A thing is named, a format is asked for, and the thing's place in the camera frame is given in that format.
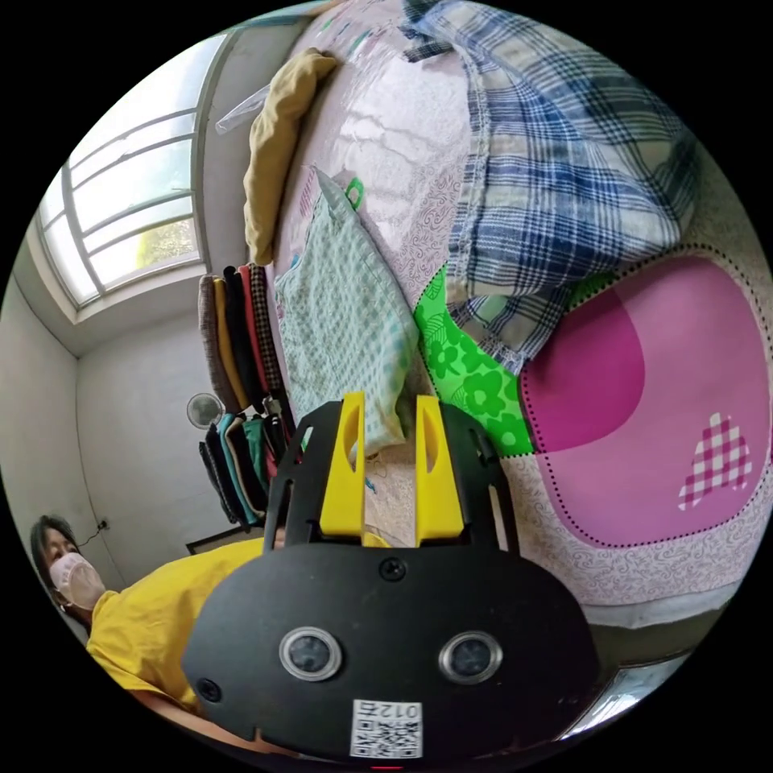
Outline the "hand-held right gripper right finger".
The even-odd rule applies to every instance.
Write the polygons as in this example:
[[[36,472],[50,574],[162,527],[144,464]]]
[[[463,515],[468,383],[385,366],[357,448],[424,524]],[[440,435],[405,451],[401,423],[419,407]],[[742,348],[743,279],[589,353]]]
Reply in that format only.
[[[464,529],[440,402],[416,399],[415,537],[456,539]]]

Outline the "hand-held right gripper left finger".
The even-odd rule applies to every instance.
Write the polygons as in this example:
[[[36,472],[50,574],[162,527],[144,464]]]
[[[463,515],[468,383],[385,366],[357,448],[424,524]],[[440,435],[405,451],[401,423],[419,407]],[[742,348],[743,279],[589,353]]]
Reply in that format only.
[[[320,513],[324,536],[361,536],[365,513],[365,393],[345,394]]]

